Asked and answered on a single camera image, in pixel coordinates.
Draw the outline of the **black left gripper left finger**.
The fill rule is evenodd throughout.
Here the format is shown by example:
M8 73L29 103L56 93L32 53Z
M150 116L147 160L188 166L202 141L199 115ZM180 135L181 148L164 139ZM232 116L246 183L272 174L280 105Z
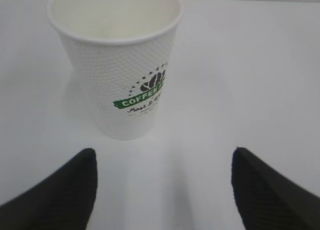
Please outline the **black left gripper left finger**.
M1 229L86 229L97 195L97 156L87 148L0 207Z

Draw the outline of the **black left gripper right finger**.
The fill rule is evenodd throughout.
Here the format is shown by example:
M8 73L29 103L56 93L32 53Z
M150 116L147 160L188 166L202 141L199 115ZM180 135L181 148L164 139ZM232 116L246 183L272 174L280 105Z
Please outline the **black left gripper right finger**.
M231 184L245 229L319 229L320 198L246 148L232 155Z

